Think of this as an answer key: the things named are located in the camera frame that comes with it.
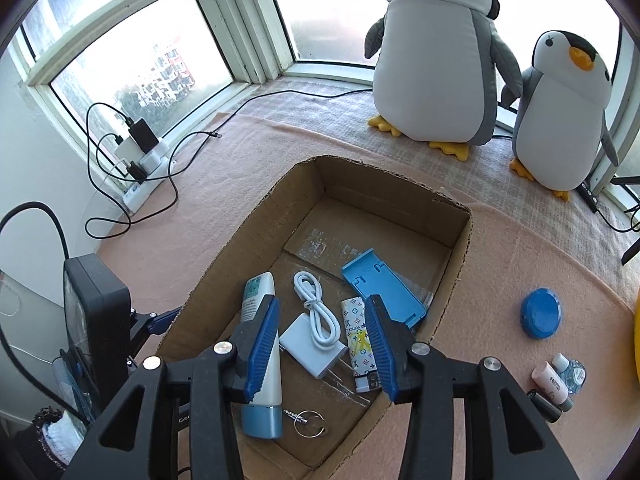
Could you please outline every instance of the coiled white usb cable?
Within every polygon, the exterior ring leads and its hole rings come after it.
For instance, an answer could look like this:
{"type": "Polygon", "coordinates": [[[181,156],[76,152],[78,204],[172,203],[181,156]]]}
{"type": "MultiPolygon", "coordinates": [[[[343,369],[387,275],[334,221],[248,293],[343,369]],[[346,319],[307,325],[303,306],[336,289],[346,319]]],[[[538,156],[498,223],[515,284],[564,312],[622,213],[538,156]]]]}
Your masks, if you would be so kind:
{"type": "Polygon", "coordinates": [[[340,339],[340,323],[322,302],[322,286],[320,282],[311,272],[301,270],[293,277],[293,286],[300,300],[305,302],[304,307],[309,310],[311,335],[314,344],[321,349],[333,347],[340,339]],[[328,336],[322,334],[323,319],[329,327],[328,336]]]}

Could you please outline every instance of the small penguin plush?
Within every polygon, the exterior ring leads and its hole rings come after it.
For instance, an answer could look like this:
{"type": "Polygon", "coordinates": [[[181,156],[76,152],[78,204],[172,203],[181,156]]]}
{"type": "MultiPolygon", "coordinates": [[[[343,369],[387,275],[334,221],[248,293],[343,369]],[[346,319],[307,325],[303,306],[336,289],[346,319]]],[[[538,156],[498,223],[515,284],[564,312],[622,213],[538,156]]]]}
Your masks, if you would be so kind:
{"type": "MultiPolygon", "coordinates": [[[[567,202],[569,191],[591,171],[600,142],[618,166],[604,111],[611,98],[611,76],[591,43],[552,30],[540,36],[522,79],[513,131],[516,158],[510,168],[567,202]]],[[[509,88],[502,89],[503,106],[516,99],[509,88]]]]}
{"type": "Polygon", "coordinates": [[[384,18],[367,33],[365,56],[378,50],[369,120],[466,160],[469,145],[491,140],[497,116],[497,66],[514,95],[518,62],[498,36],[498,0],[387,0],[384,18]]]}

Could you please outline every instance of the orange penguin foot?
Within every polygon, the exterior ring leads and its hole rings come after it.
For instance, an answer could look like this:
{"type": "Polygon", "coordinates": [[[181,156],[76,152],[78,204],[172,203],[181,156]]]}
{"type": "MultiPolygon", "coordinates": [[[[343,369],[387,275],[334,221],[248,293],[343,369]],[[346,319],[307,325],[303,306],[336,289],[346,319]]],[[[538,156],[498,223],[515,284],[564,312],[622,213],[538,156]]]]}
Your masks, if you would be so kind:
{"type": "Polygon", "coordinates": [[[517,174],[519,174],[520,176],[535,182],[536,179],[533,178],[533,175],[529,173],[529,170],[527,168],[525,168],[522,163],[517,159],[514,158],[510,163],[509,163],[509,167],[515,171],[517,174]]]}
{"type": "Polygon", "coordinates": [[[370,118],[369,121],[367,121],[367,124],[379,129],[381,132],[391,132],[391,135],[394,137],[400,137],[402,135],[402,132],[393,127],[390,123],[387,123],[382,118],[382,115],[376,115],[375,117],[370,118]]]}
{"type": "Polygon", "coordinates": [[[561,198],[565,202],[569,202],[569,192],[568,191],[553,191],[553,194],[556,198],[561,198]]]}
{"type": "Polygon", "coordinates": [[[469,158],[469,145],[464,142],[430,142],[429,147],[442,150],[447,155],[455,155],[461,162],[469,158]]]}

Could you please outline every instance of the blue round container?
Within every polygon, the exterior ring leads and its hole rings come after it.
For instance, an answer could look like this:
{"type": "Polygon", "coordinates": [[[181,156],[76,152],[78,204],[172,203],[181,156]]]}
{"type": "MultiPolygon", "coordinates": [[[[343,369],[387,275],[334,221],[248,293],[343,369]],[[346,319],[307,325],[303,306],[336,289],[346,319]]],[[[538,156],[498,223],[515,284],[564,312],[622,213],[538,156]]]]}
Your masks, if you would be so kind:
{"type": "Polygon", "coordinates": [[[562,321],[560,300],[548,288],[539,288],[522,302],[520,322],[524,332],[533,339],[546,339],[556,333],[562,321]]]}

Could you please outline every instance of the penguin beak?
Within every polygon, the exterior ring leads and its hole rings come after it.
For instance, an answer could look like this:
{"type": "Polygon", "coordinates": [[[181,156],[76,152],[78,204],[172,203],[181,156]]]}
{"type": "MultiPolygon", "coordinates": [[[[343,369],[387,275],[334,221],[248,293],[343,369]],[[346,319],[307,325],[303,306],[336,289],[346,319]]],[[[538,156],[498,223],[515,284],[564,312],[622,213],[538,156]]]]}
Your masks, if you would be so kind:
{"type": "Polygon", "coordinates": [[[584,70],[585,72],[593,70],[593,61],[585,51],[571,46],[569,47],[569,57],[580,70],[584,70]]]}

